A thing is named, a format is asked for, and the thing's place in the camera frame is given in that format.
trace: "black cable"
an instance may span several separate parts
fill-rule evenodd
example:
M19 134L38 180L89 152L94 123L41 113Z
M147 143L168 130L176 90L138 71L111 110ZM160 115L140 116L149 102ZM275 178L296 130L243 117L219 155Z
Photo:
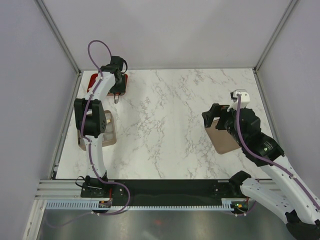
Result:
M77 180L78 180L79 178L82 178L83 181L85 181L86 179L85 179L83 176L78 176L78 177L76 178L76 180L75 180L75 185L77 185L78 187L82 188L82 186L77 183Z
M121 72L122 74L125 74L126 71L128 70L128 64L127 64L127 61L123 59L123 62L124 62L124 65L125 65L125 71L124 72Z

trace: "white bracket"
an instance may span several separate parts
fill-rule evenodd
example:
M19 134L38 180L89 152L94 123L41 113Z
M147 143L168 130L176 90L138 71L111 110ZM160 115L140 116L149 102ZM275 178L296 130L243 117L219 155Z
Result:
M288 222L286 212L294 210L286 197L282 197L262 186L254 178L247 178L240 186L241 192L277 215L285 224Z
M227 112L229 112L231 109L237 110L238 108L238 94L241 95L241 105L240 108L244 109L249 103L250 103L250 96L249 93L247 93L244 89L237 89L230 93L231 99L233 100L233 103L228 107Z

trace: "table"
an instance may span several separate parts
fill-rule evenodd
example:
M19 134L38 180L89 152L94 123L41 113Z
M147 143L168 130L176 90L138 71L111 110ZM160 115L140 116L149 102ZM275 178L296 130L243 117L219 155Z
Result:
M77 98L87 92L84 71ZM103 147L110 179L228 179L240 170L269 178L240 149L218 154L201 116L213 103L230 104L230 92L246 89L262 131L272 136L252 69L128 70L127 92L114 104L107 96L117 142ZM87 174L86 152L78 146L72 114L56 178Z

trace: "metal frame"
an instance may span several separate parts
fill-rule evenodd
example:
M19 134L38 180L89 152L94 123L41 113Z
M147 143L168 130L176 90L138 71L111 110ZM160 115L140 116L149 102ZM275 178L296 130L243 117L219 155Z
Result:
M80 68L78 67L74 57L72 56L64 38L62 37L55 21L53 20L50 12L48 11L45 3L43 0L34 0L35 4L37 5L37 7L39 8L40 12L42 13L44 19L46 20L46 22L48 23L48 26L50 27L53 35L55 36L56 40L58 41L59 45L61 46L62 50L64 51L66 57L69 59L74 71L77 74L80 74Z
M50 170L48 173L48 178L52 179L53 172L55 168L59 165L60 157L63 151L64 143L66 140L67 132L69 123L71 120L72 112L73 112L73 102L75 98L77 97L78 90L80 87L82 75L81 70L78 67L75 59L73 58L67 44L65 43L59 29L57 28L52 16L50 15L46 5L44 4L43 0L34 0L38 8L40 9L41 13L43 14L45 20L47 21L53 35L56 37L59 45L63 49L64 53L68 57L73 69L77 73L77 79L74 84L74 89L72 96L70 98L68 109L64 116L64 122L62 124L62 127L60 129L60 138L56 144L56 148L54 150L54 155L51 160ZM283 13L277 27L275 28L271 38L269 39L265 49L263 50L256 66L252 69L253 74L256 80L256 84L258 86L258 90L260 92L262 103L265 108L266 116L268 119L268 122L270 124L271 132L273 137L277 142L279 142L279 137L277 134L276 126L274 124L274 120L272 117L272 113L270 111L268 101L266 99L264 88L261 82L261 79L259 79L258 71L261 68L265 58L267 57L270 49L272 48L275 40L279 36L279 33L282 31L283 26L287 22L289 16L293 12L294 8L296 7L299 0L291 0L288 4L285 12ZM262 184L264 187L272 190L273 192L277 193L280 196L284 196L284 194L280 191L280 189L277 187L277 185L272 180L260 180L260 184ZM23 235L23 240L34 240L37 239L38 232L40 229L41 221L44 215L44 210L47 206L48 201L53 200L60 200L60 201L90 201L91 198L81 198L81 189L75 185L75 179L68 179L68 180L41 180L38 186L38 190L36 192L34 203L32 206L32 210L27 222L27 226ZM230 198L225 199L226 201L239 201L242 199L239 198Z
M271 38L269 39L268 43L266 44L254 70L259 71L259 69L261 68L262 64L264 63L264 60L266 59L271 47L273 46L273 44L275 43L276 39L278 38L281 30L283 29L283 26L286 24L289 16L291 15L291 13L293 12L293 10L295 9L295 7L297 6L297 3L300 0L291 0L288 4L288 6L286 7L279 23L277 24L275 30L273 31Z
M35 240L39 234L42 218L44 216L47 201L36 199L33 201L32 209L26 224L22 240Z
M64 149L64 144L65 144L67 133L68 133L68 128L69 128L72 112L74 109L74 101L75 101L77 94L78 94L81 79L82 79L82 73L80 73L77 76L77 79L74 83L74 88L73 88L71 98L68 102L68 109L67 109L66 113L64 114L64 118L63 118L64 120L63 120L61 129L59 131L59 138L58 138L57 144L55 145L55 149L53 152L53 158L51 159L51 164L50 164L49 172L47 175L48 179L52 179L54 177L53 174L54 174L55 168L58 167L58 165L59 165L60 157L61 157L62 151Z

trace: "red object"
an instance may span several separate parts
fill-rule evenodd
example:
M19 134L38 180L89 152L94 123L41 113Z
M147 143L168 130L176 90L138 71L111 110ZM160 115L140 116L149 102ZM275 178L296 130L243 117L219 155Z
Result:
M125 74L125 85L127 86L127 81L128 81L128 75ZM91 77L90 77L90 81L89 81L89 84L88 84L88 88L86 89L86 92L88 93L89 90L92 88L92 86L95 84L96 82L96 78L98 77L98 73L95 73L95 74L92 74ZM122 92L122 93L117 93L116 95L124 95L125 92ZM114 94L113 93L108 93L108 96L113 96Z
M88 93L90 88L92 88L92 86L95 84L96 82L96 77L98 77L98 73L92 74L90 77L90 81L89 81L89 85L88 88L86 90L86 92Z

